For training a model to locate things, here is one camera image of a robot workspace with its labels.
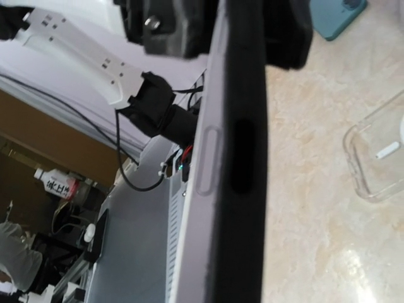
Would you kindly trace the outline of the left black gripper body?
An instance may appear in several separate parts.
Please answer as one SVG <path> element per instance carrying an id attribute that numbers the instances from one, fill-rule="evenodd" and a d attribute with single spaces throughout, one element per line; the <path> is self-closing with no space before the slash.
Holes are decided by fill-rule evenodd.
<path id="1" fill-rule="evenodd" d="M 154 37 L 179 37 L 185 44 L 199 44 L 213 30 L 217 1 L 114 0 L 121 12 L 129 41 L 144 44 Z"/>

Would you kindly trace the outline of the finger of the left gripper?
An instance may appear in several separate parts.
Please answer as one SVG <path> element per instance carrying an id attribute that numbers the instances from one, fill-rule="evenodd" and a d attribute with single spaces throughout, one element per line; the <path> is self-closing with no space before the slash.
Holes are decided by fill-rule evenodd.
<path id="1" fill-rule="evenodd" d="M 143 47 L 147 54 L 195 59 L 208 54 L 215 21 L 180 21 L 171 33 L 163 32 L 163 21 L 148 18 L 143 25 Z"/>
<path id="2" fill-rule="evenodd" d="M 306 65 L 313 37 L 309 4 L 305 0 L 263 2 L 267 65 L 284 70 Z"/>

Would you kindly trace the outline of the black phone with silver edge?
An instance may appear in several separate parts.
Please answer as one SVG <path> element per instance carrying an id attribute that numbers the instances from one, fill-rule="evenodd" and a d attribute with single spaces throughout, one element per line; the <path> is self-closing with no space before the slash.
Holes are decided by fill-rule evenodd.
<path id="1" fill-rule="evenodd" d="M 223 158 L 227 2 L 219 1 L 193 146 L 169 302 L 204 302 Z"/>

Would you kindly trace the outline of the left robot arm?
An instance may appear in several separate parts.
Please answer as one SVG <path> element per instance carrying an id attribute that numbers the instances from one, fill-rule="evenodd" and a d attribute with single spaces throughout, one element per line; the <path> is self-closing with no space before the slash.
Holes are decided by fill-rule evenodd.
<path id="1" fill-rule="evenodd" d="M 1 40 L 82 74 L 143 134 L 190 145 L 197 118 L 161 77 L 126 63 L 72 23 L 84 19 L 149 55 L 194 59 L 211 47 L 218 1 L 2 1 Z"/>

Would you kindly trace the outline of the teal green phone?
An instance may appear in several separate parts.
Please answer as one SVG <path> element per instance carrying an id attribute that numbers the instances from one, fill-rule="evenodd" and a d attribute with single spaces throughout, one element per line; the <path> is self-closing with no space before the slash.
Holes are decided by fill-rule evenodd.
<path id="1" fill-rule="evenodd" d="M 311 0 L 315 31 L 327 41 L 336 39 L 367 7 L 366 0 Z"/>

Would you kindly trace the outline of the clear magsafe phone case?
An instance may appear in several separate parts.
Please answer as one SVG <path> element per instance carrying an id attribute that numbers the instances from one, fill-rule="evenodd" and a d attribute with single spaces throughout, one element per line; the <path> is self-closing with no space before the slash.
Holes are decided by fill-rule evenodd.
<path id="1" fill-rule="evenodd" d="M 355 192 L 378 203 L 403 191 L 403 92 L 344 135 L 343 149 Z"/>

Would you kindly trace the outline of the white labelled bottle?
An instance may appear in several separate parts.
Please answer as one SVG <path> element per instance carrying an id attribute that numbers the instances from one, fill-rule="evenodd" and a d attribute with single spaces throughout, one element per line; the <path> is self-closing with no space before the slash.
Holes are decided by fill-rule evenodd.
<path id="1" fill-rule="evenodd" d="M 65 200 L 71 200 L 75 196 L 80 184 L 79 180 L 57 169 L 50 171 L 37 169 L 34 178 L 42 181 L 46 192 Z"/>

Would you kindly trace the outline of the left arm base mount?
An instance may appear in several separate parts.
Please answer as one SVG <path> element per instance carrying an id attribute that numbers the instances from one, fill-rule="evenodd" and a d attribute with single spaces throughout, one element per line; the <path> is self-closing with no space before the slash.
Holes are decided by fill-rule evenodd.
<path id="1" fill-rule="evenodd" d="M 201 107 L 202 96 L 200 93 L 191 93 L 186 104 L 186 110 L 198 117 Z M 189 143 L 184 148 L 175 145 L 174 151 L 170 152 L 169 158 L 162 162 L 159 176 L 164 179 L 179 176 L 181 182 L 187 183 L 191 170 L 191 160 L 193 155 L 193 143 Z"/>

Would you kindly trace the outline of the front aluminium rail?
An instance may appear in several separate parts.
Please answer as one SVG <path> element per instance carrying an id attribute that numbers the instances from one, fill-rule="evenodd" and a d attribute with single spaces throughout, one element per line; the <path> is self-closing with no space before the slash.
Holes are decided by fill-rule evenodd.
<path id="1" fill-rule="evenodd" d="M 181 228 L 181 173 L 140 193 L 117 185 L 102 208 L 109 216 L 86 302 L 166 302 Z"/>

